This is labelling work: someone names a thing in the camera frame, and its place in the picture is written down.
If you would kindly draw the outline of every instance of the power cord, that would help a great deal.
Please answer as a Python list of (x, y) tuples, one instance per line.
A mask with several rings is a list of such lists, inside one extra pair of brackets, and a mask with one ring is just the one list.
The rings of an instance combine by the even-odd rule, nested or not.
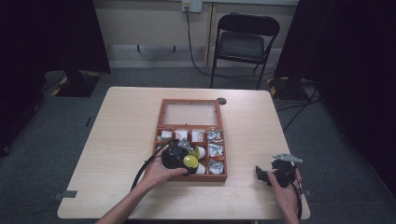
[(131, 190), (134, 189), (134, 187), (136, 187), (137, 185), (137, 181), (139, 181), (140, 176), (143, 174), (143, 171), (146, 170), (146, 168), (149, 166), (149, 164), (157, 157), (157, 154), (166, 146), (168, 146), (171, 142), (175, 141), (175, 139), (171, 139), (168, 142), (166, 142), (165, 144), (163, 144), (160, 148), (158, 148), (155, 153), (148, 158), (148, 160), (145, 161), (145, 163), (142, 165), (142, 167), (140, 168), (140, 170), (137, 172), (136, 177), (134, 178), (134, 183), (132, 184)]
[(303, 105), (293, 105), (293, 106), (289, 106), (289, 107), (282, 108), (282, 109), (279, 109), (279, 110), (276, 111), (276, 112), (279, 112), (279, 111), (284, 110), (284, 109), (289, 109), (289, 108), (294, 108), (294, 107), (299, 107), (299, 106), (302, 106), (302, 107), (303, 107), (303, 108), (301, 108), (301, 109), (297, 112), (296, 115), (294, 115), (294, 117), (289, 121), (289, 123), (285, 126), (285, 128), (283, 128), (283, 133), (289, 128), (289, 126), (290, 126), (290, 125), (294, 122), (294, 120), (301, 114), (301, 112), (303, 112), (303, 110), (304, 110), (305, 108), (308, 107), (308, 105), (313, 104), (313, 103), (316, 103), (316, 102), (318, 102), (318, 101), (321, 99), (321, 98), (319, 97), (317, 100), (312, 101), (313, 98), (314, 98), (314, 96), (315, 96), (315, 93), (317, 92), (317, 90), (318, 90), (318, 85), (315, 87), (315, 90), (314, 90), (314, 92), (312, 93), (312, 95), (311, 95), (311, 97), (309, 98), (309, 100), (308, 100), (307, 103), (304, 103)]
[[(321, 99), (320, 96), (319, 96), (318, 99), (312, 101), (312, 99), (315, 97), (315, 94), (316, 94), (316, 92), (317, 92), (317, 90), (318, 90), (318, 83), (315, 83), (315, 82), (312, 82), (312, 83), (311, 83), (311, 82), (307, 82), (307, 83), (305, 83), (305, 85), (314, 85), (314, 84), (316, 84), (316, 88), (315, 88), (313, 94), (311, 95), (310, 99), (308, 99), (308, 102), (306, 102), (306, 101), (304, 101), (304, 100), (302, 100), (302, 101), (274, 101), (274, 105), (280, 104), (280, 105), (276, 108), (276, 112), (279, 112), (279, 111), (282, 111), (282, 110), (285, 110), (285, 109), (294, 108), (294, 107), (304, 106), (304, 105), (306, 105), (306, 104), (309, 104), (309, 105), (310, 105), (310, 104), (313, 104), (313, 103), (318, 102), (318, 101)], [(292, 105), (292, 106), (280, 108), (280, 107), (285, 106), (285, 105)]]
[[(206, 76), (206, 77), (211, 77), (212, 74), (208, 74), (208, 73), (202, 71), (202, 70), (196, 65), (195, 60), (193, 59), (193, 56), (192, 56), (192, 47), (191, 47), (191, 32), (190, 32), (190, 13), (189, 13), (189, 7), (184, 7), (184, 9), (185, 9), (186, 18), (187, 18), (188, 35), (189, 35), (189, 48), (190, 48), (190, 56), (191, 56), (192, 65), (194, 66), (195, 70), (196, 70), (199, 74), (204, 75), (204, 76)], [(274, 66), (273, 66), (273, 71), (264, 73), (263, 75), (266, 76), (266, 75), (273, 74), (273, 73), (275, 72), (275, 70), (276, 70), (276, 64), (274, 64)], [(232, 77), (231, 77), (231, 76), (224, 76), (224, 75), (216, 75), (216, 77), (223, 77), (223, 78), (227, 78), (227, 79), (230, 79), (230, 80), (237, 80), (237, 81), (257, 82), (257, 80), (252, 80), (252, 79), (248, 79), (248, 78), (244, 78), (244, 77), (259, 77), (259, 76), (258, 76), (258, 75), (252, 75), (252, 76), (232, 76)]]
[(300, 181), (297, 178), (297, 175), (294, 175), (294, 178), (297, 180), (297, 184), (298, 184), (298, 188), (294, 185), (294, 183), (289, 179), (289, 177), (282, 171), (282, 169), (276, 164), (274, 163), (274, 165), (276, 166), (276, 169), (283, 175), (286, 177), (286, 179), (288, 180), (289, 184), (291, 184), (291, 186), (294, 189), (294, 193), (296, 194), (297, 197), (297, 218), (299, 220), (301, 220), (301, 216), (303, 214), (303, 201), (302, 201), (302, 193), (301, 193), (301, 184)]

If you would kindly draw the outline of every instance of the electrical outlet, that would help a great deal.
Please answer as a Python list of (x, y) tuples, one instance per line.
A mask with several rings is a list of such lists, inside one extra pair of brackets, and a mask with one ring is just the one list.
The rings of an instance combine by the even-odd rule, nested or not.
[(202, 1), (181, 1), (181, 11), (186, 11), (186, 7), (189, 12), (202, 12)]
[(188, 7), (189, 12), (191, 12), (192, 11), (191, 5), (192, 5), (191, 1), (181, 1), (181, 11), (186, 11), (186, 7)]

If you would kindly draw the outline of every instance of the gray carpet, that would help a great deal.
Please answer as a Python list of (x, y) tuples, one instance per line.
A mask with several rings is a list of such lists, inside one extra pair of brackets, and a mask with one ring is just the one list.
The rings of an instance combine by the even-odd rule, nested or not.
[[(218, 71), (232, 76), (251, 74), (250, 68)], [(47, 73), (47, 85), (61, 75), (62, 72)], [(59, 219), (59, 203), (52, 196), (67, 188), (106, 90), (112, 86), (208, 88), (209, 82), (209, 77), (188, 67), (119, 68), (100, 78), (91, 98), (51, 96), (56, 86), (43, 91), (38, 112), (10, 145), (10, 155), (0, 158), (0, 223), (93, 223), (94, 220)], [(215, 88), (254, 89), (255, 83), (217, 78)], [(306, 87), (308, 94), (313, 88)], [(262, 89), (268, 90), (266, 83)], [(278, 108), (295, 105), (277, 101), (275, 104)], [(299, 110), (300, 107), (280, 111), (282, 126)], [(86, 127), (89, 117), (92, 119)], [(309, 105), (285, 136), (290, 152), (304, 160), (299, 166), (303, 185), (312, 193), (307, 197), (311, 218), (304, 223), (396, 222), (394, 198), (366, 159), (341, 137), (336, 119), (322, 102)]]

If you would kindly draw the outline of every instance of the forearm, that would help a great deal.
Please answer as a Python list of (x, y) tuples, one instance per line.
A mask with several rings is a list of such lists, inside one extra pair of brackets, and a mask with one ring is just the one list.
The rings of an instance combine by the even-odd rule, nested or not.
[(300, 221), (297, 218), (297, 214), (289, 213), (289, 214), (283, 214), (283, 219), (285, 221), (285, 224), (299, 224)]
[(138, 184), (96, 223), (124, 223), (149, 191), (150, 188), (145, 184)]

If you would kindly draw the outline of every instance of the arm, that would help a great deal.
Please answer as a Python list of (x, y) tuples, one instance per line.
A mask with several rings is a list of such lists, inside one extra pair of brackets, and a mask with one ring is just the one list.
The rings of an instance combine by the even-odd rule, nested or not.
[[(276, 202), (282, 211), (283, 218), (285, 219), (285, 224), (298, 224), (300, 221), (297, 218), (297, 195), (293, 187), (288, 185), (287, 187), (282, 188), (277, 183), (276, 177), (272, 172), (267, 172), (267, 174), (273, 186)], [(296, 169), (296, 176), (298, 181), (301, 183), (303, 179), (298, 169)], [(297, 180), (294, 181), (294, 186), (297, 188), (299, 187)]]
[(164, 149), (159, 153), (160, 156), (157, 156), (155, 160), (151, 162), (142, 180), (136, 187), (96, 223), (123, 223), (149, 191), (160, 186), (172, 176), (187, 173), (187, 170), (184, 168), (172, 170), (165, 168), (161, 161), (161, 154), (163, 151)]

